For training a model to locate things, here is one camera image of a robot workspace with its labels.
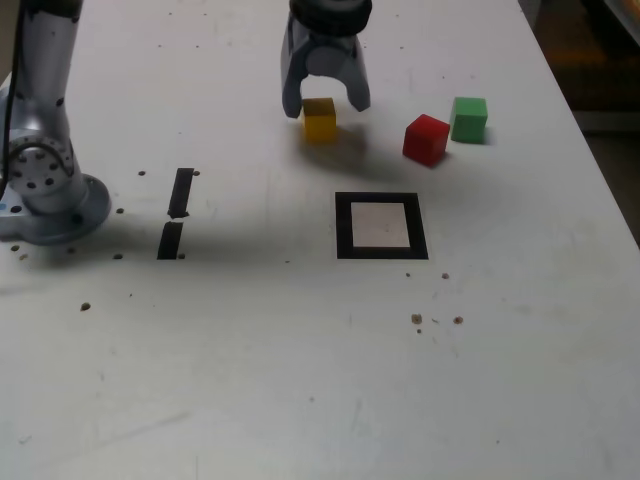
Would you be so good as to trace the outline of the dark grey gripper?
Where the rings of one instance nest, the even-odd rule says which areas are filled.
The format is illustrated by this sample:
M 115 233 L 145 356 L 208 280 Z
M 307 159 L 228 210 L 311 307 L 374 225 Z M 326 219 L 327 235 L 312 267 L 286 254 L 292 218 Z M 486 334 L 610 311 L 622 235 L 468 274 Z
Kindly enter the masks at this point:
M 310 33 L 294 16 L 289 16 L 280 68 L 282 106 L 288 118 L 297 119 L 300 115 L 301 84 L 309 74 L 339 81 L 346 89 L 351 106 L 358 112 L 371 106 L 366 67 L 356 36 Z

